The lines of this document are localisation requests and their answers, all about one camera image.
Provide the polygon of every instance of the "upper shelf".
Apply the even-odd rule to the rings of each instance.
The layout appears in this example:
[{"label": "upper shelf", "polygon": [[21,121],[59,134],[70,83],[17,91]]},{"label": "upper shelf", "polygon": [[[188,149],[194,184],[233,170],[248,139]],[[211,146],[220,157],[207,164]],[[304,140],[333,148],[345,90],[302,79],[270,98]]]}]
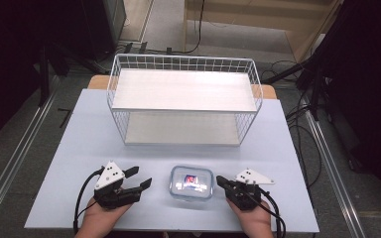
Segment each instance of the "upper shelf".
[{"label": "upper shelf", "polygon": [[120,71],[112,109],[257,111],[247,73],[128,68]]}]

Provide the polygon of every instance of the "gray floor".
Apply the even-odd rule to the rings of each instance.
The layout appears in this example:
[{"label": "gray floor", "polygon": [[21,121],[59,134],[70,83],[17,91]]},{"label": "gray floor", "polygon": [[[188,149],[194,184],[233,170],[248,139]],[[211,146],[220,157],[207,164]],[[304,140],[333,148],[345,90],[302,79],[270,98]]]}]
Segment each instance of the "gray floor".
[{"label": "gray floor", "polygon": [[[172,4],[172,1],[169,0],[155,1],[144,36],[144,41],[148,42],[148,49],[163,50],[166,47],[181,49],[181,9],[183,9],[181,4],[183,3]],[[194,46],[196,39],[193,22],[189,22],[188,29],[188,48],[190,49]],[[280,31],[239,28],[237,26],[223,28],[209,23],[202,25],[202,41],[198,51],[193,54],[252,58],[257,61],[260,72],[270,69],[275,61],[294,60],[284,34]],[[99,64],[111,68],[110,59]],[[291,63],[283,61],[274,64],[273,70],[279,72],[289,65]],[[49,112],[25,157],[23,157],[21,167],[15,174],[0,204],[0,237],[72,237],[71,230],[24,228],[35,195],[42,184],[64,133],[65,125],[62,127],[60,125],[64,120],[65,112],[58,111],[58,108],[73,109],[80,91],[87,87],[92,77],[92,73],[77,64],[73,64],[71,68],[68,77],[60,78],[61,83],[57,87]],[[296,106],[300,93],[292,81],[280,81],[274,86],[285,112]],[[39,96],[39,92],[33,94],[0,132],[0,176],[10,162],[23,133],[27,130],[30,121],[38,110]],[[332,125],[327,122],[326,114],[322,111],[319,112],[319,124],[344,187],[356,209],[356,214],[359,216],[364,229],[364,237],[381,237],[381,181],[374,175],[357,174],[349,168],[346,151],[343,149]],[[301,117],[300,125],[310,128],[305,117]],[[291,132],[297,145],[299,142],[297,131],[292,129]],[[304,131],[301,131],[300,141],[302,142],[303,156],[310,181],[314,179],[319,171],[319,166],[321,166],[319,179],[311,188],[313,205],[317,212],[317,222],[320,229],[320,233],[316,237],[363,237],[362,235],[352,236],[328,171],[324,163],[319,163],[320,157],[315,141]],[[58,195],[57,186],[55,186],[55,191]],[[288,234],[288,237],[312,236],[312,234]],[[191,237],[191,235],[175,234],[174,237]]]}]

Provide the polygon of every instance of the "white shelf panel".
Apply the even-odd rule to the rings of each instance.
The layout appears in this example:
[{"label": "white shelf panel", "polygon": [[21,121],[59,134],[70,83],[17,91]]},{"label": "white shelf panel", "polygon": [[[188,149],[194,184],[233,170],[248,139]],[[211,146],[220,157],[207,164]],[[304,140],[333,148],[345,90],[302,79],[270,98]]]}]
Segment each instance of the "white shelf panel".
[{"label": "white shelf panel", "polygon": [[247,73],[124,68],[112,109],[255,113],[256,105]]},{"label": "white shelf panel", "polygon": [[240,144],[234,114],[132,112],[126,144]]}]

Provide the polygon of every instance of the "person's right hand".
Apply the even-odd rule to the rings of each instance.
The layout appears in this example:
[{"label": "person's right hand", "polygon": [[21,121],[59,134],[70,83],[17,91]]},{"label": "person's right hand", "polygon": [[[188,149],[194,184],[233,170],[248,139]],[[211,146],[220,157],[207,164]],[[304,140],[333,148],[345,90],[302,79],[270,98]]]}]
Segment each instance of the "person's right hand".
[{"label": "person's right hand", "polygon": [[[228,205],[240,220],[243,232],[250,238],[272,238],[271,215],[259,206],[251,211],[241,211],[232,201],[227,199]],[[269,205],[264,200],[261,202],[266,208]]]}]

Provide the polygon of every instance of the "white tabletop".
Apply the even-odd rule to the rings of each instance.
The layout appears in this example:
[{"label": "white tabletop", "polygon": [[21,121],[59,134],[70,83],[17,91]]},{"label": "white tabletop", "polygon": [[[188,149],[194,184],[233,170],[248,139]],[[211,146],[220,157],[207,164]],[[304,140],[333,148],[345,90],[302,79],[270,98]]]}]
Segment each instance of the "white tabletop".
[{"label": "white tabletop", "polygon": [[[240,147],[124,146],[110,114],[105,91],[85,89],[25,227],[71,228],[82,184],[110,160],[122,170],[140,167],[137,175],[125,179],[125,188],[153,178],[151,187],[143,191],[141,201],[122,216],[116,229],[241,231],[237,217],[225,201],[224,190],[218,185],[208,202],[187,202],[171,197],[169,179],[172,168],[195,165],[211,170],[214,176],[228,179],[247,168],[273,179],[275,184],[261,186],[270,191],[277,202],[287,231],[318,232],[279,100],[264,100]],[[92,179],[86,188],[81,209],[92,197],[96,181],[97,178]]]}]

